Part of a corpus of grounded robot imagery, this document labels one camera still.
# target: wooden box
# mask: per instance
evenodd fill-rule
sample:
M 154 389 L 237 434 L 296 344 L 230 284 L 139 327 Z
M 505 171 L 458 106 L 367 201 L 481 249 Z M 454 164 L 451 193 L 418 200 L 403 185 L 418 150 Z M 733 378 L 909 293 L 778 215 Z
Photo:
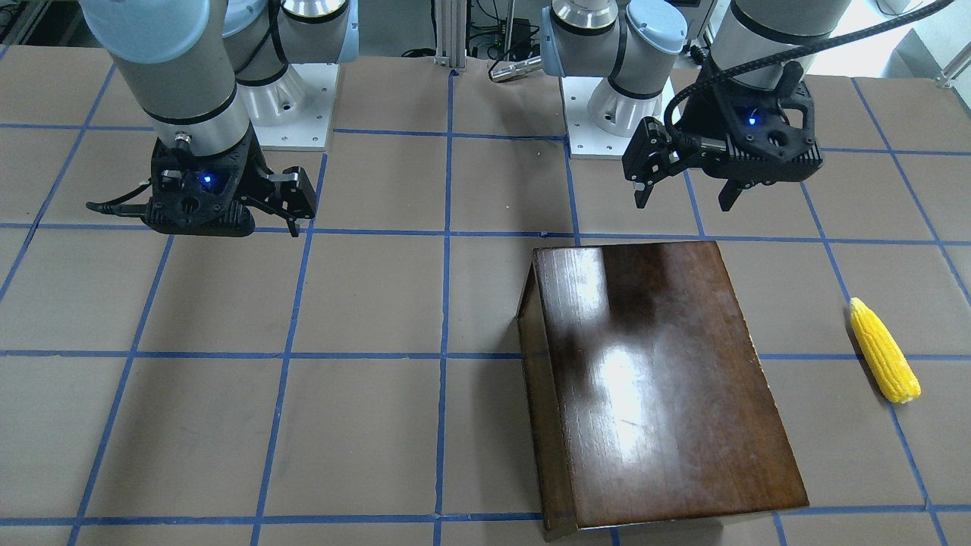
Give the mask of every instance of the wooden box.
M 518 319 L 548 540 L 808 505 L 716 243 L 537 250 Z

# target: yellow corn cob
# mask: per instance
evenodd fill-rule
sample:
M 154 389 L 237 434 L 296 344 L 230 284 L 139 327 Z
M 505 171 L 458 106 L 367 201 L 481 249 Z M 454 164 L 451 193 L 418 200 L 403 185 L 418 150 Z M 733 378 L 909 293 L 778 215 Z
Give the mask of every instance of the yellow corn cob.
M 893 341 L 880 318 L 857 297 L 850 300 L 850 324 L 880 392 L 887 400 L 904 403 L 920 396 L 921 384 L 897 342 Z

